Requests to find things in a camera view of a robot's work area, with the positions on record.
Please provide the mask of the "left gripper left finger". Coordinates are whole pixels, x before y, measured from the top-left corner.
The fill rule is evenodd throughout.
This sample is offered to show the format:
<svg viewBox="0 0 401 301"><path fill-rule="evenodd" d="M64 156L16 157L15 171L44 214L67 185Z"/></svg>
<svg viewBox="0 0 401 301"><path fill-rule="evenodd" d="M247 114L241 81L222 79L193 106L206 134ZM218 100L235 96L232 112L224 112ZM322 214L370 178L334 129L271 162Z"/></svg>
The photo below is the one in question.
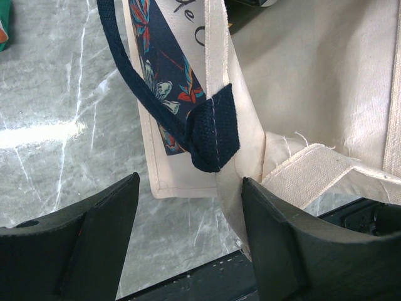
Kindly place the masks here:
<svg viewBox="0 0 401 301"><path fill-rule="evenodd" d="M139 184L131 174L54 213L1 228L1 299L115 300Z"/></svg>

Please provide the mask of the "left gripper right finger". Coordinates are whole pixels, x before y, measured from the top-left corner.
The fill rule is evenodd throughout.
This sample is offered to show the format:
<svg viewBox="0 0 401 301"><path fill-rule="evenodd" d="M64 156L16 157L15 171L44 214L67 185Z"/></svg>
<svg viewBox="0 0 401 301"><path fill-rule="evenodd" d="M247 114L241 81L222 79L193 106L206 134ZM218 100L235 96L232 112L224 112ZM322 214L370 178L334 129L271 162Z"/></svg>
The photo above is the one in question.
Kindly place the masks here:
<svg viewBox="0 0 401 301"><path fill-rule="evenodd" d="M242 207L261 300L399 300L400 207L361 198L315 217L251 178Z"/></svg>

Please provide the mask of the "beige canvas tote bag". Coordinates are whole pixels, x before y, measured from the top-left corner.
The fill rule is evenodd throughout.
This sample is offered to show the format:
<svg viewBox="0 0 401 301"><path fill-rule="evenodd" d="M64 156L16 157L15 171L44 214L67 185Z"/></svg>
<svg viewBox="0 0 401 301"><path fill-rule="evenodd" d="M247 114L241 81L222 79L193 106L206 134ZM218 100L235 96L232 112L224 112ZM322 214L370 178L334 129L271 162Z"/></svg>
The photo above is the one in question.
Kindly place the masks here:
<svg viewBox="0 0 401 301"><path fill-rule="evenodd" d="M245 251L245 177L305 209L326 194L400 203L400 2L113 1L98 13L138 101L154 197L216 197Z"/></svg>

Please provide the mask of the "silver top can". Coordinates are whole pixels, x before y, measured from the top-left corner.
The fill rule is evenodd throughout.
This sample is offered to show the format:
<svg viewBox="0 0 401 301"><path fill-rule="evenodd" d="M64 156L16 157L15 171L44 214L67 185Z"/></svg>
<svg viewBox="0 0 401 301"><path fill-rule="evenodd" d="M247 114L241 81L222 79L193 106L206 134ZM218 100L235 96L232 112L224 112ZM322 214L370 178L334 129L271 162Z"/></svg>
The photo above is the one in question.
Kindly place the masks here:
<svg viewBox="0 0 401 301"><path fill-rule="evenodd" d="M226 0L227 19L231 35L237 33L252 19L278 0Z"/></svg>

